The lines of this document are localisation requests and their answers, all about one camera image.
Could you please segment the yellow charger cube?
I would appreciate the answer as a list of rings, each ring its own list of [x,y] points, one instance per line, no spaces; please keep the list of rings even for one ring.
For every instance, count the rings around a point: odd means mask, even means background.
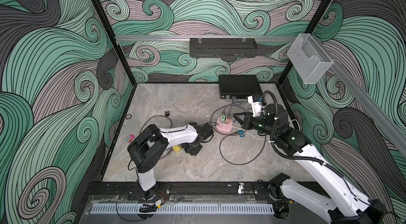
[[[178,153],[179,151],[182,150],[181,146],[179,146],[179,145],[173,146],[172,149],[174,150],[175,153]]]

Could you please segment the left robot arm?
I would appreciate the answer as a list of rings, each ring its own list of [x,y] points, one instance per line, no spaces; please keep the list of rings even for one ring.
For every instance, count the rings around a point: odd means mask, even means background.
[[[136,166],[138,183],[144,192],[150,192],[156,185],[153,168],[165,150],[180,146],[186,153],[196,156],[202,143],[214,135],[210,123],[199,125],[190,122],[179,128],[162,129],[155,124],[143,130],[127,150]]]

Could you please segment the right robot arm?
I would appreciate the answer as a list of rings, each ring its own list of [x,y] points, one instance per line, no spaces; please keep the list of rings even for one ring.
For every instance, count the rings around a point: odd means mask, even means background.
[[[323,196],[280,174],[270,181],[272,197],[293,200],[329,224],[379,224],[383,220],[388,212],[384,204],[355,189],[301,131],[290,126],[281,105],[265,107],[255,102],[252,108],[252,112],[234,114],[234,119],[243,129],[268,136],[279,156],[299,163],[327,193]]]

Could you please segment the pink power strip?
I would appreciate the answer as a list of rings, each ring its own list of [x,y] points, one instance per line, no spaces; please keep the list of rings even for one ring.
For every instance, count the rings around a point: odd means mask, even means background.
[[[223,134],[228,135],[232,132],[233,129],[233,122],[230,121],[229,123],[221,122],[220,120],[216,121],[216,131]]]

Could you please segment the black briefcase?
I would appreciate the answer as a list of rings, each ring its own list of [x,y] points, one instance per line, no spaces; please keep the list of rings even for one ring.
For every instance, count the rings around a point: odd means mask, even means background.
[[[221,99],[247,99],[249,96],[262,95],[255,75],[220,75],[218,85]]]

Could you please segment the pink multicolour small device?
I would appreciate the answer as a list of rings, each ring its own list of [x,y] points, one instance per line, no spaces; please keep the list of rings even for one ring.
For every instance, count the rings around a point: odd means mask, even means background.
[[[125,139],[125,141],[126,141],[127,143],[131,143],[131,142],[134,140],[134,138],[135,138],[134,135],[129,135],[129,136]]]

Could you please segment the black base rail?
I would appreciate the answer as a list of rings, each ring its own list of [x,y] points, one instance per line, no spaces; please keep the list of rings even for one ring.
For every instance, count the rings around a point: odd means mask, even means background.
[[[281,189],[270,182],[157,182],[149,192],[144,192],[137,182],[92,182],[85,196],[118,196],[130,200],[176,196],[253,196],[257,201],[283,199]]]

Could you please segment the black wall shelf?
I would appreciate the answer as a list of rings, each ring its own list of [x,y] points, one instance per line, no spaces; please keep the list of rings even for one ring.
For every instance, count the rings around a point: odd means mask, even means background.
[[[198,37],[189,42],[192,58],[254,58],[257,51],[254,38]]]

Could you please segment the clear acrylic wall holder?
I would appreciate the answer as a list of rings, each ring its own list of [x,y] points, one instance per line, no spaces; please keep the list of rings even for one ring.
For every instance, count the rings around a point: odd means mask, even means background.
[[[304,84],[316,84],[334,64],[321,40],[312,34],[299,34],[287,55]]]

